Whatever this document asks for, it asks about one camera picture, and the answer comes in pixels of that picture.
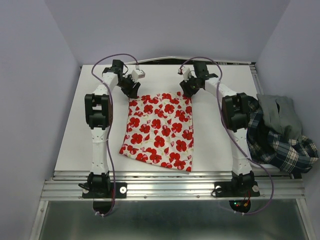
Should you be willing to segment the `red poppy floral skirt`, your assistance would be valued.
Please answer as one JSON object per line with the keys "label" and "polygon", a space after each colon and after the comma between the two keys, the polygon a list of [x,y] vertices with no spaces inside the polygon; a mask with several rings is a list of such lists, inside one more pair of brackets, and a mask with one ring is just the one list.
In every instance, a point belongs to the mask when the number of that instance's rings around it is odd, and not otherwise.
{"label": "red poppy floral skirt", "polygon": [[180,91],[142,95],[128,101],[128,118],[119,153],[146,164],[192,171],[192,100]]}

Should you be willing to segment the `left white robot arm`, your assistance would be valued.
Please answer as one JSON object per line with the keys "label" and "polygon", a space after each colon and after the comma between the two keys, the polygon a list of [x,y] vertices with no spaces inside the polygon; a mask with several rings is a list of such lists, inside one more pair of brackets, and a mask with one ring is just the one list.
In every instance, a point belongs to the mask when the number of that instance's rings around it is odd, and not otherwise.
{"label": "left white robot arm", "polygon": [[108,166],[108,140],[113,122],[112,91],[118,86],[128,98],[136,99],[145,72],[138,64],[130,74],[124,72],[126,65],[118,59],[102,72],[102,77],[93,75],[100,81],[96,89],[84,97],[85,121],[90,128],[92,139],[91,170],[87,182],[80,184],[84,194],[106,197],[111,193],[112,183]]}

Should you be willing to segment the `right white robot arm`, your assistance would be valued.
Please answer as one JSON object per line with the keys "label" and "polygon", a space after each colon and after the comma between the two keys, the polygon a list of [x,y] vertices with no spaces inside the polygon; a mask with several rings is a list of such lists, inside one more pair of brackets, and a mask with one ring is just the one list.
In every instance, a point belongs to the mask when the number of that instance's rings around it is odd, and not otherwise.
{"label": "right white robot arm", "polygon": [[247,129],[250,121],[249,97],[223,84],[223,72],[220,67],[218,69],[219,76],[209,73],[205,62],[196,62],[193,64],[194,74],[192,74],[190,68],[182,64],[178,74],[183,76],[183,80],[179,85],[188,98],[200,89],[216,97],[222,125],[230,138],[232,153],[232,179],[217,185],[221,193],[242,195],[251,191],[255,182],[247,145]]}

